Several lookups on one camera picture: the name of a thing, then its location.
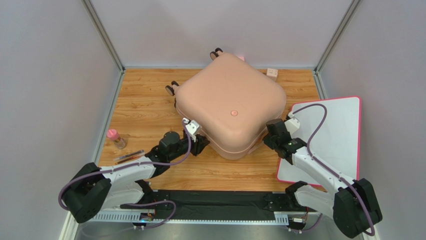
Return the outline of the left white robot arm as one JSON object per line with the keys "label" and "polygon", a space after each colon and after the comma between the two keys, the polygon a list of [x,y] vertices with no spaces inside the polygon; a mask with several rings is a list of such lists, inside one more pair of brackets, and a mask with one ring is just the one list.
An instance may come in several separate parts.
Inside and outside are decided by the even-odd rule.
{"label": "left white robot arm", "polygon": [[158,145],[132,161],[107,167],[87,163],[60,190],[58,203],[77,223],[89,221],[104,209],[146,205],[152,192],[146,180],[179,164],[178,158],[184,161],[189,155],[199,155],[209,144],[207,137],[200,134],[192,139],[187,134],[180,136],[169,131]]}

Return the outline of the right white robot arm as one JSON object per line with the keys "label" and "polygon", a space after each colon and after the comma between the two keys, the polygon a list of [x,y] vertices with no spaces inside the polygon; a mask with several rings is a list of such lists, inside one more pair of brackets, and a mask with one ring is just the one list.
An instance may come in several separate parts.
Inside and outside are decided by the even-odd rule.
{"label": "right white robot arm", "polygon": [[373,185],[362,178],[355,180],[322,160],[311,149],[311,141],[321,128],[316,127],[307,141],[293,138],[287,128],[292,120],[280,118],[266,123],[267,135],[263,142],[291,166],[308,174],[325,191],[298,181],[285,192],[299,206],[314,209],[332,218],[337,228],[348,238],[360,234],[374,236],[375,224],[383,219]]}

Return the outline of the pink suitcase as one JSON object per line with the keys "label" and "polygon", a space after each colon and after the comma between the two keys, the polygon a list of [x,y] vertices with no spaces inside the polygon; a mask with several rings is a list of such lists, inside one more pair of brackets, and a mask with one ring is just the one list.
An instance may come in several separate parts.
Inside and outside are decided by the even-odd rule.
{"label": "pink suitcase", "polygon": [[211,63],[183,83],[165,87],[183,118],[200,125],[200,134],[223,158],[238,160],[253,152],[268,121],[286,108],[285,90],[234,54],[216,48]]}

